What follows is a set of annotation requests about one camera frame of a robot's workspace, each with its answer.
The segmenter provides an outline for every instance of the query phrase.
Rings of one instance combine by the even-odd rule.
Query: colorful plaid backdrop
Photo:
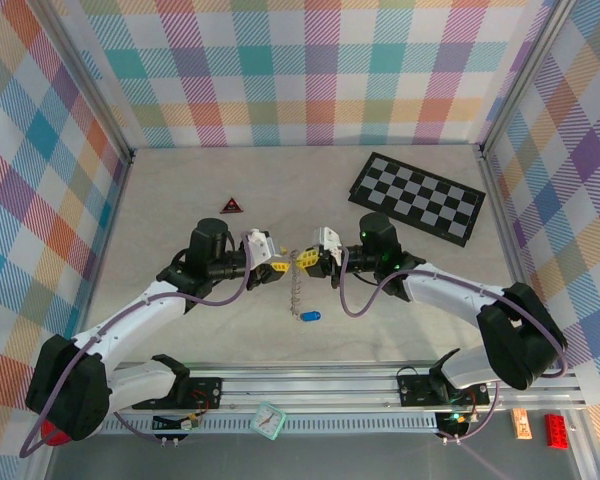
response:
[[[151,147],[475,141],[552,2],[54,0]]]
[[[71,335],[123,163],[25,0],[0,1],[0,479],[41,343]]]
[[[565,329],[600,439],[600,0],[581,0],[496,148],[533,285]]]

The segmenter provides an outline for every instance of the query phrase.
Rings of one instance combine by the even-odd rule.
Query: blue object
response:
[[[300,320],[302,320],[303,322],[314,322],[316,320],[320,320],[322,318],[322,315],[320,315],[320,312],[304,312],[300,314]]]

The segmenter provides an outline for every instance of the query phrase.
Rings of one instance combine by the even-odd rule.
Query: red triangle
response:
[[[243,210],[240,208],[240,205],[238,205],[238,202],[236,202],[233,197],[231,197],[231,199],[227,202],[227,204],[224,206],[224,208],[220,211],[220,213],[242,213]]]

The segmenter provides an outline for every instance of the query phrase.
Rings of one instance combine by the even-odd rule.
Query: white floor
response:
[[[186,247],[199,219],[219,216],[230,197],[245,210],[223,215],[234,237],[266,229],[291,249],[311,246],[327,225],[345,244],[357,244],[358,220],[369,211],[347,201],[348,190],[372,151],[484,191],[470,146],[280,147],[141,150],[131,171],[88,319],[95,325],[139,295]],[[508,286],[511,279],[485,201],[465,248],[393,222],[402,247],[451,273]],[[224,282],[209,298],[231,295]],[[380,295],[358,319],[341,310],[329,279],[302,279],[302,310],[322,320],[303,323],[289,312],[290,275],[246,292],[222,308],[198,306],[140,345],[127,359],[166,353],[185,363],[435,360],[473,346],[479,332],[427,305]],[[348,278],[351,308],[373,288]]]

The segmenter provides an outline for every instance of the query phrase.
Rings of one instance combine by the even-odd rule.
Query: spring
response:
[[[298,260],[300,252],[294,250],[289,254],[289,260],[291,261],[291,315],[296,320],[300,320],[300,270],[296,261]]]

